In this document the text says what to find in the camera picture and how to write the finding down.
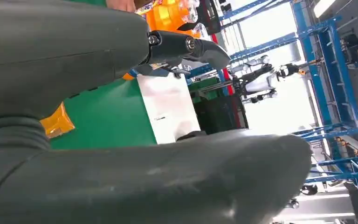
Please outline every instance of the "green machine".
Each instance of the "green machine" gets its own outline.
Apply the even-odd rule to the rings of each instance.
[[[106,6],[105,0],[71,0]],[[155,145],[136,79],[117,80],[64,101],[75,129],[53,138],[53,149]]]

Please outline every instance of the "white robot body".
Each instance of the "white robot body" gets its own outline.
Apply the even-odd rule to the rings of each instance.
[[[267,91],[274,89],[277,82],[276,72],[275,70],[271,70],[270,72],[262,74],[252,82],[247,83],[245,88],[248,92]]]

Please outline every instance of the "orange packaging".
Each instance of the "orange packaging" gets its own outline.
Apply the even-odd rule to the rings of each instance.
[[[50,117],[41,120],[41,124],[49,138],[68,133],[75,128],[65,111],[64,103],[61,103]]]
[[[192,30],[178,30],[187,22],[196,22],[198,5],[196,0],[154,0],[136,13],[146,19],[151,30],[165,30],[199,38],[200,34]]]

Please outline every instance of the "person's hand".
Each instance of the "person's hand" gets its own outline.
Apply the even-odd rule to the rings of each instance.
[[[135,12],[134,0],[106,0],[108,8],[127,12]]]

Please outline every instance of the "humanoid robot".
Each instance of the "humanoid robot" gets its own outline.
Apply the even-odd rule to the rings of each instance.
[[[233,75],[234,73],[241,70],[247,71],[252,66],[260,64],[262,65],[260,69],[252,71],[241,77],[233,75],[233,86],[235,88],[235,92],[240,93],[246,98],[245,103],[256,103],[266,98],[276,97],[276,83],[279,82],[281,78],[286,78],[295,73],[305,74],[304,71],[300,70],[301,68],[318,63],[320,61],[321,59],[301,65],[288,63],[276,68],[269,63],[269,57],[264,55],[260,58],[250,60],[238,67],[232,68],[229,73]],[[249,95],[255,93],[260,94],[257,97],[248,98]]]

